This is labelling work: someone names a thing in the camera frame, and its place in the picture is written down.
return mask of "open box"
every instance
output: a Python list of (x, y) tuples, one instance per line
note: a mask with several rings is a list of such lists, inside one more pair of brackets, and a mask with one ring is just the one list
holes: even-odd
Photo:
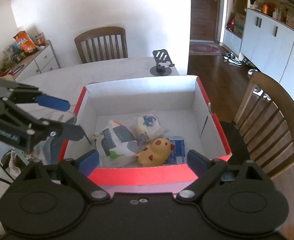
[[(109, 120), (127, 126), (139, 113), (152, 111), (168, 129), (182, 136), (186, 154), (193, 149), (209, 159), (228, 160), (231, 150), (210, 101), (196, 76), (146, 77), (86, 85), (74, 110), (77, 124), (88, 135), (102, 131)], [(90, 151), (85, 138), (65, 141), (59, 160), (77, 159)], [(97, 168), (89, 176), (109, 193), (177, 193), (197, 176), (186, 164), (137, 168)]]

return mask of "doormat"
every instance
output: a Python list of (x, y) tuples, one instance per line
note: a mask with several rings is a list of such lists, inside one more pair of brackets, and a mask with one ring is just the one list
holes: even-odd
[(189, 55), (212, 55), (222, 56), (226, 54), (226, 51), (222, 46), (216, 43), (209, 42), (196, 42), (191, 41), (189, 47)]

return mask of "metal bolt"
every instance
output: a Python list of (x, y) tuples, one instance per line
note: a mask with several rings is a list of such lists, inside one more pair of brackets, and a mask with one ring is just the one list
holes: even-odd
[(32, 129), (29, 129), (29, 130), (27, 130), (27, 134), (28, 135), (34, 135), (35, 134), (35, 131), (32, 130)]
[(193, 198), (195, 196), (195, 193), (192, 190), (182, 190), (181, 192), (179, 192), (179, 195), (182, 198)]
[(138, 205), (139, 201), (135, 200), (135, 199), (132, 199), (129, 203), (132, 204), (132, 205)]
[(108, 193), (103, 190), (95, 190), (91, 193), (93, 198), (102, 199), (107, 197)]
[(139, 202), (140, 202), (140, 203), (147, 203), (147, 202), (148, 202), (148, 199), (146, 199), (146, 198), (141, 198), (141, 199), (139, 200)]

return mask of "dining table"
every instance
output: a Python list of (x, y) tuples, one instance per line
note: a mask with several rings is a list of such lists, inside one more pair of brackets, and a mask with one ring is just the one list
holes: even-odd
[[(85, 85), (113, 80), (152, 77), (150, 69), (155, 65), (156, 62), (153, 57), (105, 60), (64, 67), (29, 77), (20, 81), (20, 83), (36, 86), (40, 91), (53, 97), (68, 100), (70, 105), (74, 106)], [(175, 67), (171, 69), (171, 75), (179, 75)], [(18, 106), (31, 114), (45, 110), (45, 107), (38, 104), (22, 104)], [(9, 149), (10, 146), (0, 143), (0, 159)], [(10, 178), (1, 168), (0, 178), (10, 181)], [(0, 197), (7, 188), (7, 184), (0, 182)]]

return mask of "orange snack bag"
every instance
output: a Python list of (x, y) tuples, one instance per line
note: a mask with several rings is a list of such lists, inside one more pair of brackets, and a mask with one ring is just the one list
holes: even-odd
[(36, 45), (25, 31), (18, 32), (13, 38), (25, 53), (34, 53), (38, 51)]

